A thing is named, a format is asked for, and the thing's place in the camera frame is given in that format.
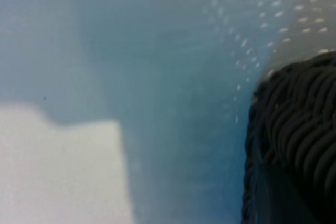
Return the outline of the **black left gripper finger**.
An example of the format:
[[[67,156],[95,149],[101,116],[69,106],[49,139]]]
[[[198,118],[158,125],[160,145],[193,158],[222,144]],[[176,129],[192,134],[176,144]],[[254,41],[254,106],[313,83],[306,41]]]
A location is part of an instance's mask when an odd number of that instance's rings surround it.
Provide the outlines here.
[[[260,170],[256,178],[250,223],[316,223],[290,177],[282,170]]]

